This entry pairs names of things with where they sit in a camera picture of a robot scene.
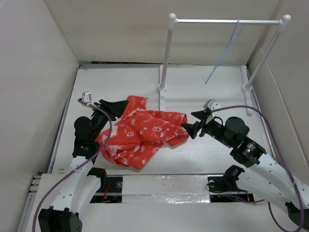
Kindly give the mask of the red white patterned trousers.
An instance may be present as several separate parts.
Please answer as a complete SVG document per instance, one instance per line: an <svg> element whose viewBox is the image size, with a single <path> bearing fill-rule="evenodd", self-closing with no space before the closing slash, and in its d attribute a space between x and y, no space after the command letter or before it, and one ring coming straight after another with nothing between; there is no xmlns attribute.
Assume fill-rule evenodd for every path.
<svg viewBox="0 0 309 232"><path fill-rule="evenodd" d="M187 123L185 113L148 110L147 97L128 96L121 119L101 132L96 139L106 143L102 156L120 166L142 169L164 145L177 146L189 138L181 126Z"/></svg>

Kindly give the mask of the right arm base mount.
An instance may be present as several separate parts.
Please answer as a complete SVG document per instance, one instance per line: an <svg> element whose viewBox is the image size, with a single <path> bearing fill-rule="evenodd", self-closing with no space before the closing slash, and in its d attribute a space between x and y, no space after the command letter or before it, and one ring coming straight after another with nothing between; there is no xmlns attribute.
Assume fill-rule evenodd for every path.
<svg viewBox="0 0 309 232"><path fill-rule="evenodd" d="M223 175L209 176L205 189L210 193L212 203L253 203L254 196L240 188L236 181L244 170L236 165L229 167Z"/></svg>

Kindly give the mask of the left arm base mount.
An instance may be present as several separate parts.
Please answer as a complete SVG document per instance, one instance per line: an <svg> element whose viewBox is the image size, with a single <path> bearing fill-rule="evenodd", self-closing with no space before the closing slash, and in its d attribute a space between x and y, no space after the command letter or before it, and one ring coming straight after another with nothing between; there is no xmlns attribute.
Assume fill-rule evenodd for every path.
<svg viewBox="0 0 309 232"><path fill-rule="evenodd" d="M91 199L91 203L121 203L122 202L122 175L107 175L102 168L92 168L88 175L100 179L100 188Z"/></svg>

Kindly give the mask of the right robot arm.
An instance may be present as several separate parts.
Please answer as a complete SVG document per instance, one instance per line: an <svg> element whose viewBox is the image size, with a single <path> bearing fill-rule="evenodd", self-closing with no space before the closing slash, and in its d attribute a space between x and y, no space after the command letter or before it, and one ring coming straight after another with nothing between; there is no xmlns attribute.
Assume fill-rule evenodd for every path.
<svg viewBox="0 0 309 232"><path fill-rule="evenodd" d="M230 156L238 163L230 166L222 177L228 190L247 190L262 197L286 213L298 226L297 231L309 229L309 187L279 165L257 142L248 137L249 127L236 116L223 122L213 116L215 109L192 112L198 118L194 124L182 127L192 139L205 134L230 148Z"/></svg>

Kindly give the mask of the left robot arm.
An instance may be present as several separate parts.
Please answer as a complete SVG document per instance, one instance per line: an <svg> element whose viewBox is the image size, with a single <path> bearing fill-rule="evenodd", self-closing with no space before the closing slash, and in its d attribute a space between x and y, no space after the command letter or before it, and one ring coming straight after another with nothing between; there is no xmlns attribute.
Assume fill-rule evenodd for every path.
<svg viewBox="0 0 309 232"><path fill-rule="evenodd" d="M111 137L109 133L103 145L97 137L106 124L119 119L128 101L92 103L84 97L78 102L91 108L91 117L81 116L74 122L75 140L68 173L41 199L33 219L42 232L80 232L83 228L82 212L90 204L97 191L107 187L105 169L95 168L94 163Z"/></svg>

